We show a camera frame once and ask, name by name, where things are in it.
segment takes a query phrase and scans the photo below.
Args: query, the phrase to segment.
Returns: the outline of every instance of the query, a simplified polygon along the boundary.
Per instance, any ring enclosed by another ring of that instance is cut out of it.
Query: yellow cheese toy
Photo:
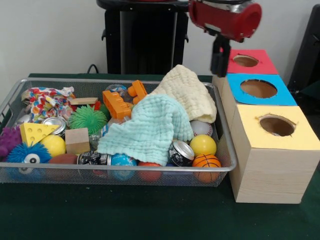
[[[22,141],[30,147],[50,135],[58,127],[60,126],[40,123],[23,123],[20,125]]]

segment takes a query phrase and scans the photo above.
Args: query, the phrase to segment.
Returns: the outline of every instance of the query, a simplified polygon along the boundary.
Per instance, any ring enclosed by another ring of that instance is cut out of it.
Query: yellow ball
[[[65,141],[57,135],[49,135],[40,141],[48,149],[51,157],[59,156],[66,153]]]
[[[192,148],[195,157],[200,154],[215,155],[217,152],[217,145],[215,143],[215,140],[213,140],[208,135],[195,136],[190,142],[190,147]]]

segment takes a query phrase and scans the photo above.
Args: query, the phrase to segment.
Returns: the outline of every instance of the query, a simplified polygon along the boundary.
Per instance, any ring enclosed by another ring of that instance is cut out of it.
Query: red box lid
[[[264,49],[232,49],[229,74],[279,74]]]

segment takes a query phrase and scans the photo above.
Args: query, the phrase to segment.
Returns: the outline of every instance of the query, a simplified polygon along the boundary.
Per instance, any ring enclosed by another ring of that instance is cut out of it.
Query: green spiky ball
[[[88,128],[89,135],[100,131],[107,123],[105,114],[93,107],[78,107],[69,118],[70,129]]]

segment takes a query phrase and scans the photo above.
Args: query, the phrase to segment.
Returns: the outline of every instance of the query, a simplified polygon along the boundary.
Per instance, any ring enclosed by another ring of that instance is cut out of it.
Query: light blue cloth
[[[165,166],[172,140],[188,141],[193,136],[189,116],[179,102],[164,94],[148,95],[133,108],[131,120],[110,126],[97,152]]]

